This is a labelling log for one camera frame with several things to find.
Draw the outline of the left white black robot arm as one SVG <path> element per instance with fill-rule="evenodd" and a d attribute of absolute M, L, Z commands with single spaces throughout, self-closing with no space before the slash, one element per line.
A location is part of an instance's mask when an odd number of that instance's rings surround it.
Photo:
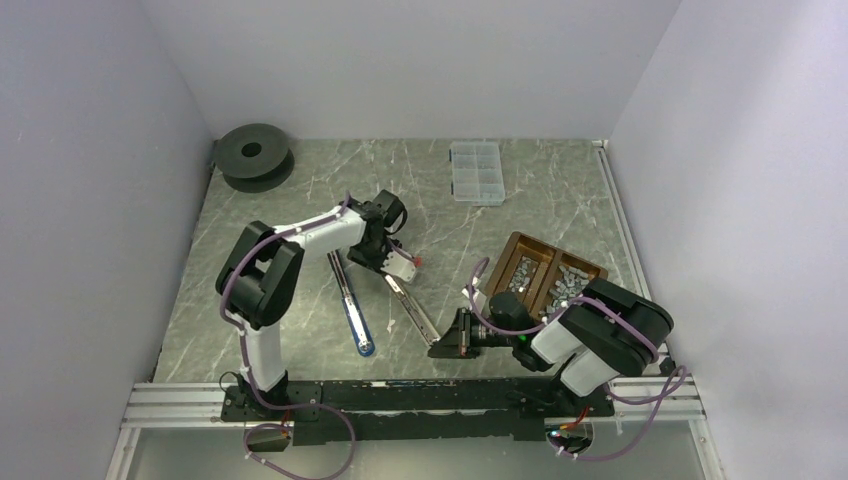
<path fill-rule="evenodd" d="M 404 282 L 414 279 L 419 258 L 395 239 L 408 218 L 404 203 L 382 190 L 372 200 L 346 197 L 339 205 L 297 223 L 248 224 L 215 283 L 219 312 L 237 330 L 242 377 L 253 387 L 248 407 L 264 420 L 279 417 L 287 392 L 279 322 L 289 310 L 305 261 L 344 250 L 349 261 Z"/>

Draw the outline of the black beige stapler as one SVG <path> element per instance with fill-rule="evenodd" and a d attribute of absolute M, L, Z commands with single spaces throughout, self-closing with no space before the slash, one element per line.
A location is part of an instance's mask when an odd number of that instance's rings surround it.
<path fill-rule="evenodd" d="M 401 280 L 389 274 L 385 274 L 383 279 L 418 330 L 425 345 L 427 347 L 433 346 L 440 339 L 440 334 L 423 307 L 411 295 Z"/>

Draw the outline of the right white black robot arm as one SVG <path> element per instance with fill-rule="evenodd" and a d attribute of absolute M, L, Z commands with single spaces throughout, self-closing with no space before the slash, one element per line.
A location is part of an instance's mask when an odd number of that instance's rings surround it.
<path fill-rule="evenodd" d="M 469 307 L 457 310 L 428 355 L 472 359 L 485 348 L 508 348 L 528 371 L 556 367 L 552 404 L 560 413 L 574 415 L 611 380 L 642 375 L 658 360 L 673 328 L 663 307 L 596 278 L 539 320 L 512 292 L 475 297 Z"/>

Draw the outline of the blue stapler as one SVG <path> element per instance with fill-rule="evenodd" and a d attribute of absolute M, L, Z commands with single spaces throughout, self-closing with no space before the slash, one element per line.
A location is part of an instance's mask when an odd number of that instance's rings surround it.
<path fill-rule="evenodd" d="M 362 357 L 369 357 L 375 351 L 375 344 L 358 299 L 345 272 L 340 252 L 338 250 L 331 251 L 327 254 L 327 258 L 339 288 L 341 303 L 351 330 L 356 351 Z"/>

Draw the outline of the brown staple tray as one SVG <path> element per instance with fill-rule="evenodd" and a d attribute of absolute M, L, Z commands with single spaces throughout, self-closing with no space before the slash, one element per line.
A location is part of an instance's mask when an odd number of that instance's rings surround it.
<path fill-rule="evenodd" d="M 508 292 L 540 320 L 562 302 L 577 296 L 595 278 L 607 278 L 603 267 L 515 231 L 499 256 L 484 288 L 491 297 Z"/>

